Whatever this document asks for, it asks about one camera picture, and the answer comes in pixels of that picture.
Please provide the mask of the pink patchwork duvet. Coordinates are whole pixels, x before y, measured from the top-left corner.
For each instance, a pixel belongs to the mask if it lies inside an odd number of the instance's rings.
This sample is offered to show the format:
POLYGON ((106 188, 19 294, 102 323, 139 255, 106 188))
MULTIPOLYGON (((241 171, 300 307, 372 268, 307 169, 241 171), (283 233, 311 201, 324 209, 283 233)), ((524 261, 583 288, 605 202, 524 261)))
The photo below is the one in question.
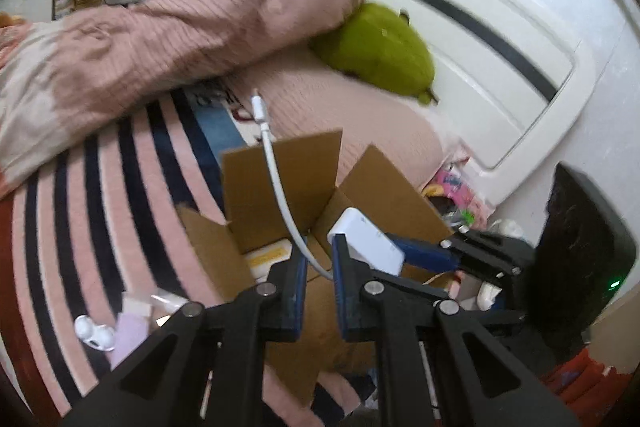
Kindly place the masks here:
POLYGON ((1 191, 183 84, 335 29, 364 0, 142 0, 1 28, 1 191))

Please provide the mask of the white power adapter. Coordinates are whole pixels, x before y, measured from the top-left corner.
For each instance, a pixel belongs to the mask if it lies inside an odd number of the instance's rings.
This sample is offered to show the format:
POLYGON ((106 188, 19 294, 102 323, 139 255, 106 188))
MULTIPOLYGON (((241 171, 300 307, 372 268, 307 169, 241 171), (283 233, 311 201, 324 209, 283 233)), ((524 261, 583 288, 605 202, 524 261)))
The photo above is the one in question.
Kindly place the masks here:
POLYGON ((405 254, 357 208, 348 207, 343 211, 326 234, 329 243, 335 235, 345 236, 352 259, 390 275, 400 274, 405 254))

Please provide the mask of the white cosmetic tube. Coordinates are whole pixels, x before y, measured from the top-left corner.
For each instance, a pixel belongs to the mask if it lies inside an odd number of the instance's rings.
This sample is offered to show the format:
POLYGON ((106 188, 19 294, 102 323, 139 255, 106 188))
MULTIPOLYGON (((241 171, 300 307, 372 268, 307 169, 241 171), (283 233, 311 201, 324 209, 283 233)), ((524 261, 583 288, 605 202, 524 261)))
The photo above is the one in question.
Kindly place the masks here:
POLYGON ((162 288, 156 288, 151 294, 151 301, 154 306, 159 307, 165 314, 174 314, 186 303, 188 298, 178 296, 162 288))

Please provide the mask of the pink ribbed pillow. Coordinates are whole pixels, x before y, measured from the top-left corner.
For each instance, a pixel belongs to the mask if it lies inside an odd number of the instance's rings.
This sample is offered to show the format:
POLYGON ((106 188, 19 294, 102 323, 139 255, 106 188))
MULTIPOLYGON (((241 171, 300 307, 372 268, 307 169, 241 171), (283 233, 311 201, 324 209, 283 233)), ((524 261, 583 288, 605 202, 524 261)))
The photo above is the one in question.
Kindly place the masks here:
POLYGON ((341 130, 338 182, 374 145, 420 188, 457 146, 445 121, 431 109, 335 72, 306 46, 235 69, 222 81, 245 107, 253 93, 260 94, 278 140, 341 130))

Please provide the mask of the brown cardboard box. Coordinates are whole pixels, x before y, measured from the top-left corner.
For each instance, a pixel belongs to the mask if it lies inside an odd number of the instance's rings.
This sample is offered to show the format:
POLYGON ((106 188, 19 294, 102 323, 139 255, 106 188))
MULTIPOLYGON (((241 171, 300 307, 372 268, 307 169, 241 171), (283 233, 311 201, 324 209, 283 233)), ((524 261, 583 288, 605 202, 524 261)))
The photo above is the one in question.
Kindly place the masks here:
MULTIPOLYGON (((295 224, 309 234, 310 249, 323 268, 331 265, 326 236, 349 207, 385 233, 428 243, 450 236, 433 205, 377 147, 368 146, 346 176, 338 176, 341 144, 341 131, 335 130, 283 140, 273 147, 295 224)), ((288 235, 261 147, 224 154, 222 187, 225 225, 184 206, 177 208, 215 303, 228 303, 254 285, 247 254, 288 235)), ((338 331, 333 284, 309 270, 302 337, 297 343, 271 343, 266 361, 265 399, 285 397, 306 407, 316 385, 338 392, 343 387, 341 373, 370 369, 374 347, 345 343, 338 331)))

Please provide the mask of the purple carton box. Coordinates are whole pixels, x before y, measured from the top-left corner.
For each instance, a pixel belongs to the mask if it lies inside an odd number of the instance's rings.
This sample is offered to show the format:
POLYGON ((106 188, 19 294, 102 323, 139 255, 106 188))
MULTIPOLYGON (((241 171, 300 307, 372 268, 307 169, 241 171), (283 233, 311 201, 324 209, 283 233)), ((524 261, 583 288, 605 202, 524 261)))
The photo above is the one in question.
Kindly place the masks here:
POLYGON ((148 338, 152 317, 152 306, 148 300, 135 295, 122 295, 122 311, 119 312, 111 354, 111 369, 116 369, 148 338))

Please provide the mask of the white bed headboard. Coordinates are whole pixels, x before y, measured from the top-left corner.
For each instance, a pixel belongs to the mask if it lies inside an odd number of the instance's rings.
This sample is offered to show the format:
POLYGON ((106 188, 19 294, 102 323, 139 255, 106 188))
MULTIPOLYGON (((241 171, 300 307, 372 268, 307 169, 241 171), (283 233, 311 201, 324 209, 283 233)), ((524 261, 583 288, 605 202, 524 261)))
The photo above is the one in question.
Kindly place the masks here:
POLYGON ((374 0, 404 12, 433 55, 439 114, 462 173, 488 204, 506 200, 563 140, 594 86, 584 40, 536 0, 374 0))

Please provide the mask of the colourful pink bag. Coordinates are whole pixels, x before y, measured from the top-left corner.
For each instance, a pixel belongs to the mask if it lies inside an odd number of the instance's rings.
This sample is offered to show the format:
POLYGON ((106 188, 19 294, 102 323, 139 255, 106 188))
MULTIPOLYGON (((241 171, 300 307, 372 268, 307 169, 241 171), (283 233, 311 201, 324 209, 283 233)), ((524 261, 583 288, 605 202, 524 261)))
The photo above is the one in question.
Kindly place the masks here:
POLYGON ((452 227, 469 225, 472 229, 486 230, 488 220, 495 211, 493 205, 469 181, 457 164, 442 165, 433 178, 422 187, 421 195, 438 210, 442 219, 452 227))

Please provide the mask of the white earbud case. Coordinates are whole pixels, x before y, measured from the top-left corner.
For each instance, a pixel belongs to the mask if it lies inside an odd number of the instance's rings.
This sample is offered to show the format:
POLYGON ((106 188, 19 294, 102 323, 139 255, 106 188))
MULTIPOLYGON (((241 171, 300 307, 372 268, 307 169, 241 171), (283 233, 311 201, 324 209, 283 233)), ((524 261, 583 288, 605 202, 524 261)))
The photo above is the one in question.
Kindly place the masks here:
POLYGON ((111 352, 115 348, 115 329, 106 324, 96 324, 88 315, 76 317, 74 331, 77 338, 91 349, 111 352))

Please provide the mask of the green plush toy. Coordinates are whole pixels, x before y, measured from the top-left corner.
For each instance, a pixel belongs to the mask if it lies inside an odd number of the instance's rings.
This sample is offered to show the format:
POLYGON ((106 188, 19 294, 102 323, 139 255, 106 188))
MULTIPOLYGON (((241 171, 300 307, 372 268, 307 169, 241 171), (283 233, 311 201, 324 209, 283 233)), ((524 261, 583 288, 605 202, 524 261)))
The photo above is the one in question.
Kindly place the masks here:
POLYGON ((312 38, 309 46, 337 72, 422 104, 438 102, 432 54, 405 11, 363 3, 342 26, 312 38))

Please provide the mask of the striped pink fleece blanket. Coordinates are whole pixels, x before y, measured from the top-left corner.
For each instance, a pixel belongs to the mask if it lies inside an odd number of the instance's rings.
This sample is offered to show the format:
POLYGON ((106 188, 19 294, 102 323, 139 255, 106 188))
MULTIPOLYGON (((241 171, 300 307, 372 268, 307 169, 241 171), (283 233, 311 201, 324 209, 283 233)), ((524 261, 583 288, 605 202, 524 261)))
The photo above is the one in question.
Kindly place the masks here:
MULTIPOLYGON (((180 88, 90 134, 3 194, 1 336, 40 424, 58 425, 114 371, 112 351, 77 338, 79 315, 115 327, 122 295, 152 303, 156 288, 206 307, 224 304, 214 301, 177 208, 225 225, 224 154, 254 146, 205 87, 180 88)), ((272 245, 282 258, 291 254, 289 235, 247 254, 253 286, 276 263, 272 245)), ((373 365, 341 373, 338 392, 316 385, 306 407, 267 400, 262 385, 262 425, 337 425, 374 392, 373 365)))

